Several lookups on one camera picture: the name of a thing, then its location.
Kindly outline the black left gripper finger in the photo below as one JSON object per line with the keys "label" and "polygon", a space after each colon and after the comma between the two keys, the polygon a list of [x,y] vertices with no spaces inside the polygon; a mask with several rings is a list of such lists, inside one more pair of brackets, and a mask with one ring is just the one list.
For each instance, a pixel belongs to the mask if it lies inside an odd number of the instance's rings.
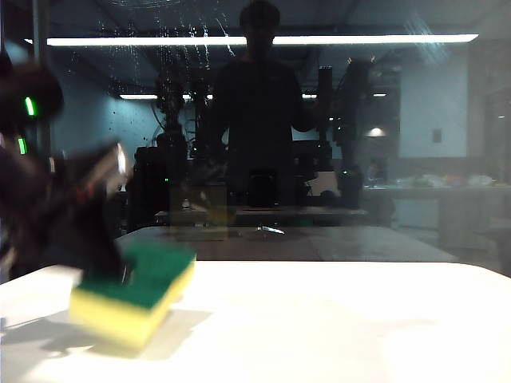
{"label": "black left gripper finger", "polygon": [[127,284],[132,277],[132,264],[121,257],[115,241],[109,236],[106,228],[100,224],[88,225],[83,234],[85,249],[82,257],[85,262],[85,277]]}

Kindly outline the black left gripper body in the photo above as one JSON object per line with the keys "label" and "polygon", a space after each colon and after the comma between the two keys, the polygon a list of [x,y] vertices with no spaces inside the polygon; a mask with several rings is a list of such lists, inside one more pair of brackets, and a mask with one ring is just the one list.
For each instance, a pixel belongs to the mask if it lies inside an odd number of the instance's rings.
{"label": "black left gripper body", "polygon": [[1,265],[29,274],[61,265],[84,270],[83,230],[107,229],[103,207],[118,185],[118,151],[71,158],[1,151]]}

